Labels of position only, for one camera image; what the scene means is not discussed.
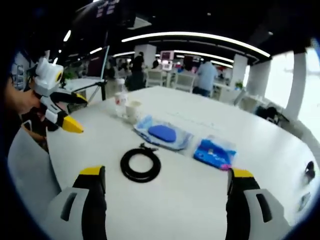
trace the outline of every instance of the blue sponge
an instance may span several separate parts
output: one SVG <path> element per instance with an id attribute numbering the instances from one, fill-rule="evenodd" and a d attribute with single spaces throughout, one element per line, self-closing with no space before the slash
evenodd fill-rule
<path id="1" fill-rule="evenodd" d="M 176 131 L 165 125 L 151 126 L 148 133 L 166 143 L 174 143 L 177 139 Z"/>

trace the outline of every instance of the ceiling light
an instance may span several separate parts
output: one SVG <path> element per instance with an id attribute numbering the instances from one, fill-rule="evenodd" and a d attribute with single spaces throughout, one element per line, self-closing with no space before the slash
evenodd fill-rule
<path id="1" fill-rule="evenodd" d="M 54 60 L 53 60 L 53 65 L 56 65 L 57 64 L 57 62 L 58 62 L 58 58 L 56 57 Z"/>
<path id="2" fill-rule="evenodd" d="M 260 53 L 266 57 L 270 57 L 270 54 L 255 47 L 252 45 L 249 45 L 247 43 L 244 43 L 242 41 L 238 41 L 229 37 L 225 36 L 218 36 L 218 35 L 213 35 L 213 34 L 208 34 L 208 33 L 200 33 L 200 32 L 189 32 L 189 31 L 167 31 L 167 32 L 156 32 L 156 33 L 148 33 L 148 34 L 143 34 L 139 36 L 133 36 L 129 38 L 122 39 L 121 42 L 129 42 L 137 39 L 144 39 L 144 38 L 151 38 L 151 37 L 160 37 L 160 36 L 191 36 L 191 37 L 201 37 L 201 38 L 209 38 L 209 39 L 217 39 L 229 43 L 233 43 L 242 47 L 245 47 L 247 49 L 250 49 L 252 51 L 255 51 L 257 53 Z"/>
<path id="3" fill-rule="evenodd" d="M 96 53 L 96 52 L 98 52 L 98 51 L 100 51 L 100 50 L 102 50 L 102 47 L 99 47 L 99 48 L 91 51 L 90 54 L 94 54 L 94 53 Z"/>
<path id="4" fill-rule="evenodd" d="M 68 57 L 76 57 L 78 55 L 79 55 L 78 53 L 75 53 L 75 54 L 70 54 Z"/>
<path id="5" fill-rule="evenodd" d="M 213 58 L 213 59 L 220 59 L 220 60 L 224 60 L 230 63 L 233 63 L 234 61 L 229 59 L 229 58 L 225 58 L 222 56 L 216 56 L 216 55 L 211 55 L 211 54 L 207 54 L 207 53 L 202 53 L 202 52 L 196 52 L 196 51 L 183 51 L 183 50 L 174 50 L 175 53 L 179 53 L 179 54 L 192 54 L 192 55 L 199 55 L 199 56 L 204 56 L 204 57 L 209 57 L 209 58 Z"/>
<path id="6" fill-rule="evenodd" d="M 123 52 L 123 53 L 117 53 L 115 55 L 113 55 L 113 57 L 119 57 L 119 56 L 123 56 L 123 55 L 130 55 L 130 54 L 135 54 L 135 51 L 128 51 L 128 52 Z"/>
<path id="7" fill-rule="evenodd" d="M 225 64 L 225 63 L 223 63 L 223 62 L 213 61 L 213 60 L 211 60 L 210 62 L 213 63 L 213 64 L 218 64 L 218 65 L 221 65 L 221 66 L 225 66 L 225 67 L 228 67 L 228 68 L 231 68 L 231 69 L 234 68 L 232 65 Z"/>
<path id="8" fill-rule="evenodd" d="M 64 42 L 68 41 L 68 39 L 70 38 L 70 35 L 71 35 L 71 30 L 69 30 L 69 31 L 66 33 L 63 41 L 64 41 Z"/>

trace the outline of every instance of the window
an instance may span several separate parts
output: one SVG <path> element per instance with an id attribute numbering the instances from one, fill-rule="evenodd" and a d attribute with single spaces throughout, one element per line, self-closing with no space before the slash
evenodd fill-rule
<path id="1" fill-rule="evenodd" d="M 294 77 L 294 52 L 289 51 L 273 57 L 264 97 L 286 108 Z"/>
<path id="2" fill-rule="evenodd" d="M 306 79 L 298 119 L 320 141 L 320 62 L 314 48 L 306 49 Z"/>
<path id="3" fill-rule="evenodd" d="M 243 87 L 247 86 L 248 79 L 249 79 L 249 72 L 250 72 L 250 65 L 246 66 L 245 72 L 244 72 L 244 79 L 243 79 Z"/>

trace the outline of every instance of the screen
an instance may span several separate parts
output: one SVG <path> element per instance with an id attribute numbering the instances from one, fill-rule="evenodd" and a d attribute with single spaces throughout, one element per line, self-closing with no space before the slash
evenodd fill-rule
<path id="1" fill-rule="evenodd" d="M 104 63 L 106 50 L 103 49 L 90 55 L 87 75 L 90 77 L 100 77 Z"/>
<path id="2" fill-rule="evenodd" d="M 174 51 L 162 51 L 161 53 L 162 60 L 173 60 L 175 52 Z"/>
<path id="3" fill-rule="evenodd" d="M 173 64 L 164 64 L 162 67 L 162 70 L 171 71 L 172 67 L 173 67 Z"/>

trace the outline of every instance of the ceiling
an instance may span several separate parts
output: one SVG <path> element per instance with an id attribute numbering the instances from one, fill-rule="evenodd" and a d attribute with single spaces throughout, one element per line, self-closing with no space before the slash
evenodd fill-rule
<path id="1" fill-rule="evenodd" d="M 248 57 L 250 64 L 260 63 L 269 58 L 234 43 L 221 40 L 190 37 L 161 36 L 121 42 L 122 39 L 149 33 L 185 31 L 213 34 L 228 37 L 253 45 L 271 56 L 290 51 L 300 51 L 309 45 L 310 37 L 315 36 L 316 9 L 306 4 L 281 4 L 279 1 L 238 2 L 197 0 L 120 0 L 119 9 L 113 17 L 97 20 L 97 6 L 104 0 L 92 3 L 91 0 L 78 0 L 72 6 L 63 9 L 67 14 L 50 24 L 50 8 L 45 20 L 35 23 L 33 39 L 29 41 L 27 52 L 36 58 L 45 48 L 51 49 L 52 58 L 60 61 L 76 61 L 90 51 L 103 47 L 106 41 L 110 45 L 109 54 L 133 51 L 136 45 L 151 44 L 162 50 L 184 50 L 221 56 L 233 59 L 236 51 Z M 133 22 L 123 23 L 122 19 L 134 19 L 134 16 L 151 23 L 150 26 L 129 30 Z M 71 37 L 63 42 L 67 31 Z"/>

